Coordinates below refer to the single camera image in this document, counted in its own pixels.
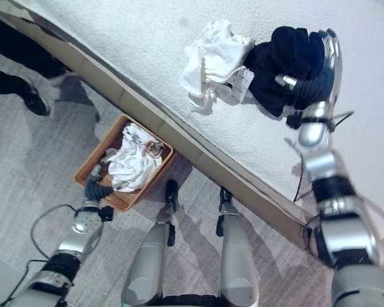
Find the person's leg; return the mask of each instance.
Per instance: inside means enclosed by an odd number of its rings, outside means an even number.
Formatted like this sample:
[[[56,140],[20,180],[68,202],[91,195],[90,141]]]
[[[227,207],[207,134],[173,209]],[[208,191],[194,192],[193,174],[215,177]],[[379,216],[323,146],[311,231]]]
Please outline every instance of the person's leg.
[[[16,94],[31,112],[40,116],[49,114],[50,109],[46,101],[28,80],[0,72],[0,94]]]
[[[0,20],[0,54],[37,71],[45,78],[64,74],[65,66],[36,42]]]

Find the gray carpet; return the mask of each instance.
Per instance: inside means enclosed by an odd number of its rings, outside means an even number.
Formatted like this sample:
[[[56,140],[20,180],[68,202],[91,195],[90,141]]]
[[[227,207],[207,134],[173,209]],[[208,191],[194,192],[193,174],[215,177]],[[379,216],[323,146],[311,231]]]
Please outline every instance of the gray carpet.
[[[78,78],[55,90],[21,65],[0,56],[0,68],[32,78],[51,103],[50,117],[30,113],[15,95],[0,95],[0,259],[23,270],[40,258],[29,229],[60,203],[75,207],[83,190],[74,172],[97,146],[120,111]],[[215,235],[219,186],[179,157],[132,210],[105,225],[98,248],[82,266],[68,295],[70,306],[119,306],[129,264],[162,205],[164,183],[180,184],[177,237],[168,249],[164,294],[217,294],[221,239]],[[235,201],[253,246],[261,306],[329,306],[331,270],[298,249]],[[54,251],[72,221],[59,209],[36,229],[39,245]],[[39,268],[33,265],[33,271]]]

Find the brown basket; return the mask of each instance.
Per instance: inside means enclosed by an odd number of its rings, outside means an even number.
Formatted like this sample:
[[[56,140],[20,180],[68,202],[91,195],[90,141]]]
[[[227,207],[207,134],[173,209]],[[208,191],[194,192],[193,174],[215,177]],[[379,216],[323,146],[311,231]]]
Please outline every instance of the brown basket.
[[[107,196],[105,201],[109,203],[112,207],[126,211],[130,209],[144,194],[148,189],[154,184],[154,182],[169,168],[172,157],[173,157],[173,148],[162,139],[157,137],[151,131],[146,129],[136,120],[131,117],[123,114],[118,117],[114,123],[114,125],[109,130],[107,136],[104,140],[96,147],[96,149],[91,153],[88,159],[84,162],[84,164],[79,168],[77,173],[74,175],[74,180],[81,186],[84,187],[87,177],[90,174],[93,167],[102,159],[105,154],[105,151],[108,148],[121,148],[122,143],[122,130],[124,126],[129,122],[135,123],[145,131],[147,131],[151,136],[154,136],[157,140],[162,142],[165,146],[165,149],[161,153],[162,164],[158,167],[155,173],[149,178],[148,182],[141,188],[136,191],[130,193],[123,193],[115,191],[113,194]],[[100,181],[101,185],[111,185],[112,176],[108,173],[108,167],[104,167],[101,174],[102,180]]]

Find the white bed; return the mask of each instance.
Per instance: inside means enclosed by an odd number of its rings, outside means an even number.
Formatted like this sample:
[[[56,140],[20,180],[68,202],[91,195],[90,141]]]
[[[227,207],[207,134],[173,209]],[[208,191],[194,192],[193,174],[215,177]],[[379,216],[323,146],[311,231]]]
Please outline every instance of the white bed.
[[[279,202],[297,219],[313,211],[310,199],[293,205],[300,158],[285,139],[296,131],[272,120],[257,103],[218,100],[212,113],[192,112],[178,82],[183,48],[209,22],[227,19],[235,33],[257,43],[278,26],[334,29],[343,53],[335,112],[354,110],[333,135],[358,192],[384,210],[384,0],[383,1],[126,1],[16,0],[85,46],[191,135],[225,156],[229,167]],[[384,235],[384,224],[378,221]]]

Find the robotic hand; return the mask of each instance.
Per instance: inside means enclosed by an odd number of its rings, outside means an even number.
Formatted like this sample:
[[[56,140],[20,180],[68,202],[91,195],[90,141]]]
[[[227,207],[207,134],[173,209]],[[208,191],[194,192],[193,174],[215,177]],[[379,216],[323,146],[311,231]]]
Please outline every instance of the robotic hand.
[[[99,208],[100,199],[113,192],[112,187],[98,185],[100,171],[101,166],[96,165],[88,176],[84,192],[86,199],[76,211],[66,239],[9,306],[67,306],[65,296],[81,264],[100,240],[103,222],[113,219],[111,207]]]
[[[383,306],[383,255],[365,204],[349,181],[339,155],[332,150],[333,110],[339,96],[342,57],[336,34],[320,31],[324,67],[310,81],[278,75],[275,81],[314,102],[300,120],[298,149],[317,201],[320,225],[314,229],[318,257],[335,269],[334,306]]]

